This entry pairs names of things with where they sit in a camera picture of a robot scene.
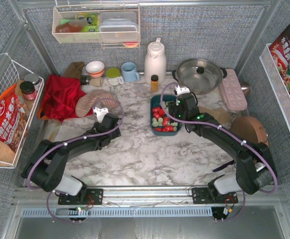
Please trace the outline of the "red coffee capsule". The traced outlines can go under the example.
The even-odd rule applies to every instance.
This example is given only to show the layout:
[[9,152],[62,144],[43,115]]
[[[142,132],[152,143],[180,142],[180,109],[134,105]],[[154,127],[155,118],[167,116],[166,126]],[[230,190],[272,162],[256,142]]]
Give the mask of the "red coffee capsule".
[[156,113],[156,112],[159,112],[162,108],[161,107],[155,107],[155,108],[152,108],[152,113]]
[[163,128],[164,132],[174,132],[174,126],[168,125]]
[[158,113],[161,115],[161,116],[164,116],[165,112],[163,109],[159,109]]
[[163,118],[162,125],[163,125],[163,126],[167,126],[167,125],[169,124],[169,121],[170,121],[170,118],[169,118],[169,117],[164,117],[164,118]]
[[158,112],[154,113],[153,116],[154,116],[156,119],[159,119],[159,118],[161,117],[161,115],[160,115]]
[[162,127],[155,127],[154,130],[156,130],[156,131],[163,131],[163,128]]

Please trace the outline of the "teal plastic storage basket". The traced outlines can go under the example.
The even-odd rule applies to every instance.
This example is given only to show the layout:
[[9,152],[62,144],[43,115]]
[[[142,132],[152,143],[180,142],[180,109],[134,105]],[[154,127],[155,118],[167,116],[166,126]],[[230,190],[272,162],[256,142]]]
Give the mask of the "teal plastic storage basket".
[[[150,109],[150,111],[149,111],[150,112],[149,124],[150,124],[150,128],[151,128],[153,134],[155,134],[156,136],[175,136],[181,130],[181,128],[182,128],[182,124],[181,123],[178,123],[178,126],[177,127],[174,126],[174,132],[156,131],[156,130],[154,130],[154,127],[151,125],[152,119],[155,118],[153,116],[153,113],[152,113],[152,108],[161,107],[162,109],[165,109],[166,111],[168,111],[165,102],[166,101],[174,101],[174,100],[176,100],[176,96],[173,96],[173,95],[163,95],[163,97],[162,97],[163,107],[162,107],[160,105],[160,95],[155,95],[155,96],[153,96],[151,98],[151,100],[150,100],[150,107],[149,107],[149,109]],[[158,127],[162,127],[162,128],[165,127],[165,126],[162,125],[162,122],[163,122],[163,118],[164,117],[168,117],[168,116],[166,114],[164,114],[164,116],[161,116],[159,119],[157,119],[159,121],[159,126]],[[175,122],[175,121],[173,121],[173,120],[170,119],[168,125],[170,125],[172,122]]]

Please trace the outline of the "striped pink brown towel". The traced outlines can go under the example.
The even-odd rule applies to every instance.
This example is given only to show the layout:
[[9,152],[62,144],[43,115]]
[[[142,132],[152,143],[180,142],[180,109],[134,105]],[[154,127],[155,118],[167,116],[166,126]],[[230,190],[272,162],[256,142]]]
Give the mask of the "striped pink brown towel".
[[114,109],[119,106],[117,98],[108,91],[92,90],[81,97],[75,107],[75,114],[79,118],[83,118],[93,114],[93,108],[96,106]]

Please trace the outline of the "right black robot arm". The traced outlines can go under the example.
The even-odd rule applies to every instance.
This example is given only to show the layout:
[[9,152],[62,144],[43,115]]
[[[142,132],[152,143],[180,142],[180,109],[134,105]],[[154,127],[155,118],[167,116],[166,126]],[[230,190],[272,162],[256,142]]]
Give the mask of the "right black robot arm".
[[180,95],[169,103],[169,117],[185,125],[188,132],[203,137],[229,154],[236,164],[236,172],[221,176],[210,182],[209,187],[220,195],[243,191],[253,195],[263,193],[263,187],[274,184],[269,193],[278,189],[277,171],[268,146],[262,142],[254,144],[243,140],[223,127],[213,116],[202,113],[191,93]]

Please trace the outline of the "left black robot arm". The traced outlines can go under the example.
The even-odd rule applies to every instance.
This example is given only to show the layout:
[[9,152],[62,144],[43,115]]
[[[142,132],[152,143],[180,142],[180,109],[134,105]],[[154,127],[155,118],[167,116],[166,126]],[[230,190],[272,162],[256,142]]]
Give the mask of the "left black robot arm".
[[101,150],[111,140],[120,137],[119,120],[118,116],[107,113],[101,123],[94,123],[90,130],[79,137],[61,142],[41,141],[26,164],[22,178],[46,192],[55,190],[79,197],[82,201],[87,191],[86,184],[74,176],[65,175],[65,166],[69,160]]

